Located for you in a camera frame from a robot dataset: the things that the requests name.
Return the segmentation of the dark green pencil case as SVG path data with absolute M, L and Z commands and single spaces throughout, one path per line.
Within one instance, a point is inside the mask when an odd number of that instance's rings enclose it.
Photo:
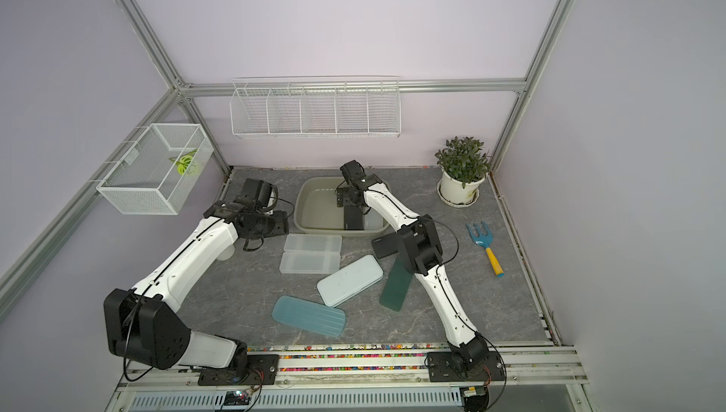
M 413 279 L 413 274 L 408 271 L 409 267 L 410 261 L 399 254 L 379 298 L 379 303 L 383 307 L 394 312 L 402 310 Z

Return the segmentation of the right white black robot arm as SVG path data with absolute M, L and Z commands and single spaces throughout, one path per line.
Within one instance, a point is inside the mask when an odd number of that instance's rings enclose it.
M 490 355 L 489 345 L 467 316 L 448 280 L 434 219 L 408 209 L 376 175 L 343 177 L 346 200 L 373 209 L 395 230 L 392 235 L 397 254 L 408 263 L 406 270 L 427 291 L 444 325 L 454 367 L 460 372 L 478 370 Z

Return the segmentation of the grey-green plastic storage box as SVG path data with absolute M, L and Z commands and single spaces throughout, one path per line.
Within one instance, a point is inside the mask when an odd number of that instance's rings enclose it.
M 343 208 L 336 205 L 337 186 L 341 177 L 315 177 L 301 187 L 295 203 L 294 223 L 305 234 L 341 235 L 345 237 L 378 237 L 381 232 L 344 230 Z

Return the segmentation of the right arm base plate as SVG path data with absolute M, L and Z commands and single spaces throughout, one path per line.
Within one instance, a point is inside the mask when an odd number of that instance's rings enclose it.
M 423 365 L 431 383 L 475 382 L 489 384 L 504 381 L 505 366 L 497 355 L 489 353 L 474 366 L 467 367 L 462 359 L 452 352 L 430 352 L 425 355 Z

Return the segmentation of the teal ribbed pencil case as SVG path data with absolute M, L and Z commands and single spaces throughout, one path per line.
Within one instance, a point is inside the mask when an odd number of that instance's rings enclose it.
M 346 315 L 338 308 L 289 296 L 276 302 L 272 317 L 281 324 L 335 338 L 342 335 L 346 324 Z

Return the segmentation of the black pencil case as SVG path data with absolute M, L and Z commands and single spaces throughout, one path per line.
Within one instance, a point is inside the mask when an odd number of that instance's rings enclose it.
M 385 234 L 372 240 L 372 250 L 376 259 L 398 255 L 402 247 L 402 236 L 398 232 Z
M 359 206 L 345 205 L 343 207 L 343 224 L 344 230 L 347 232 L 365 230 L 365 215 Z

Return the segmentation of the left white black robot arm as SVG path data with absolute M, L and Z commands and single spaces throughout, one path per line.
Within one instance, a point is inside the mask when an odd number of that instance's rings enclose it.
M 286 211 L 216 202 L 158 268 L 132 288 L 117 288 L 106 297 L 103 311 L 110 353 L 121 358 L 123 367 L 137 363 L 149 370 L 186 366 L 244 374 L 245 343 L 196 332 L 178 312 L 208 268 L 232 257 L 238 239 L 262 244 L 288 232 Z

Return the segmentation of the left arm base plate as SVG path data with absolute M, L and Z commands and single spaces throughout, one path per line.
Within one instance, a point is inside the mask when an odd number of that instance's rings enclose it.
M 200 372 L 200 387 L 270 386 L 275 383 L 280 358 L 278 355 L 243 355 L 231 368 L 205 368 Z

